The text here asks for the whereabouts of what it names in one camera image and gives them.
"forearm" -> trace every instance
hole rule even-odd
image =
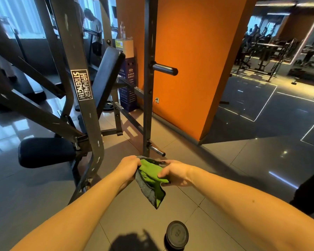
[[[247,230],[266,250],[314,250],[314,220],[293,206],[200,168],[193,168],[190,172],[196,189]]]
[[[116,174],[109,174],[80,198],[30,232],[12,250],[84,250],[101,216],[122,184],[123,181]]]

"green towel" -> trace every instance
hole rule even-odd
[[[161,188],[161,182],[169,183],[165,178],[158,178],[157,175],[163,169],[157,164],[148,162],[145,159],[141,159],[141,166],[137,170],[136,181],[138,182],[143,194],[149,199],[152,205],[158,209],[160,203],[165,197],[165,191]]]

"blue box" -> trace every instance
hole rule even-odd
[[[126,58],[122,63],[119,75],[124,77],[128,83],[137,86],[135,57]],[[120,104],[128,112],[138,109],[137,97],[133,90],[123,87],[119,88]]]

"water bottle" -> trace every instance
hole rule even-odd
[[[126,38],[126,27],[123,24],[123,21],[121,22],[120,30],[121,30],[121,39],[125,39]]]

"towel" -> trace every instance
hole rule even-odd
[[[166,195],[160,184],[162,182],[169,183],[168,179],[157,177],[158,173],[163,169],[160,165],[165,163],[143,156],[139,156],[138,158],[141,160],[142,165],[138,167],[135,179],[145,197],[155,209],[158,209]]]

